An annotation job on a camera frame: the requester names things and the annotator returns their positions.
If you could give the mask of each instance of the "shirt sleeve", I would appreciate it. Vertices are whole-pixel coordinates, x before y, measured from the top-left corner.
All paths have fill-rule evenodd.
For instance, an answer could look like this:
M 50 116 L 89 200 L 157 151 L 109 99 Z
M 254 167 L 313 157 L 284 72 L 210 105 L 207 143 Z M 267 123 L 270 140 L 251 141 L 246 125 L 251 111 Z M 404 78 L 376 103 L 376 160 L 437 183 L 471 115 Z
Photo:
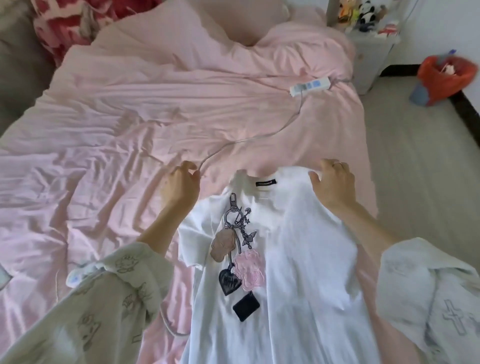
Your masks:
M 143 331 L 158 315 L 173 266 L 143 243 L 95 269 L 29 329 L 0 364 L 134 364 Z
M 203 268 L 210 245 L 222 223 L 229 194 L 212 196 L 197 202 L 178 228 L 179 260 L 188 267 Z
M 432 363 L 470 363 L 480 355 L 479 276 L 423 239 L 383 253 L 376 306 Z

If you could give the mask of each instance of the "nightstand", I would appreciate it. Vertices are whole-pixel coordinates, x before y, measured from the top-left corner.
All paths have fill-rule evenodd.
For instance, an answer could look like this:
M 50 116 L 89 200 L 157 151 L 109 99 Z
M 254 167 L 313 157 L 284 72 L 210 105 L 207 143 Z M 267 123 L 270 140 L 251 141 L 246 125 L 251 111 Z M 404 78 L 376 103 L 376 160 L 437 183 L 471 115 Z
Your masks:
M 346 35 L 357 51 L 353 63 L 352 82 L 358 94 L 365 95 L 386 66 L 387 56 L 393 46 L 400 42 L 400 36 L 378 38 L 373 33 L 362 33 L 357 30 Z

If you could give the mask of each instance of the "forearm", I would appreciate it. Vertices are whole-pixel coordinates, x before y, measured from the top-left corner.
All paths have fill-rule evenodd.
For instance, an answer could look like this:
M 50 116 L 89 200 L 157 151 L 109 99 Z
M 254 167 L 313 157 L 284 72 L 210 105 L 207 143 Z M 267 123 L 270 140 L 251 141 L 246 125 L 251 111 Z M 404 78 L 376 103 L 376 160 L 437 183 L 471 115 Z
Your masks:
M 149 245 L 154 252 L 165 256 L 175 231 L 187 215 L 188 211 L 179 204 L 166 206 L 137 241 Z
M 360 204 L 339 209 L 335 214 L 355 235 L 377 266 L 380 266 L 382 253 L 393 244 L 401 241 L 382 227 Z

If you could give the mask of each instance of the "pink bed sheet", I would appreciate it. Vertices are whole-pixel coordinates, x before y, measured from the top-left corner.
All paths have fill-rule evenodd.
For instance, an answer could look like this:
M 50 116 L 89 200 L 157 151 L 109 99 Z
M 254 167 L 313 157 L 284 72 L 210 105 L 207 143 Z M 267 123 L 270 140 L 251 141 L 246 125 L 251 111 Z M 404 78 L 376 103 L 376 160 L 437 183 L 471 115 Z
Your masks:
M 153 221 L 160 181 L 173 166 L 281 129 L 300 105 L 288 88 L 349 79 L 353 56 L 315 10 L 294 11 L 246 48 L 184 0 L 114 23 L 92 46 L 72 47 L 50 89 L 0 139 L 0 263 L 13 276 L 0 292 L 0 353 L 68 294 L 75 265 L 106 256 Z M 299 117 L 277 135 L 210 158 L 201 195 L 220 192 L 237 169 L 318 169 L 322 157 L 350 164 L 360 201 L 376 213 L 363 108 L 347 84 L 305 95 Z M 178 262 L 176 243 L 168 257 L 175 277 L 165 309 L 188 332 L 192 271 Z M 376 269 L 362 250 L 358 276 L 384 363 L 417 363 L 413 345 L 374 313 Z M 185 341 L 157 320 L 139 362 L 176 363 Z

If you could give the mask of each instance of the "person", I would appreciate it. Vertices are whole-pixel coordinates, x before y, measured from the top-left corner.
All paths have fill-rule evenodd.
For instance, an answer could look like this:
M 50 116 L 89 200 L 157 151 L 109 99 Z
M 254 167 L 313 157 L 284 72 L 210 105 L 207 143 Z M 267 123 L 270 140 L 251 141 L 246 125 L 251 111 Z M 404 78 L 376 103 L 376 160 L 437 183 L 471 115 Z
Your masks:
M 476 354 L 471 341 L 480 336 L 480 305 L 472 308 L 480 296 L 476 271 L 422 239 L 401 242 L 357 202 L 355 177 L 347 163 L 322 159 L 320 164 L 321 179 L 309 172 L 315 195 L 380 268 L 379 314 L 437 362 L 467 363 L 464 358 Z M 93 263 L 91 273 L 27 331 L 0 364 L 135 363 L 143 331 L 158 315 L 169 289 L 173 268 L 165 254 L 199 192 L 199 170 L 192 162 L 182 162 L 168 176 L 161 191 L 164 208 L 153 224 L 136 242 Z M 464 286 L 475 299 L 460 292 Z M 456 303 L 444 298 L 453 292 Z M 445 302 L 446 307 L 434 312 Z M 461 313 L 459 305 L 470 311 Z M 451 330 L 468 340 L 456 346 Z

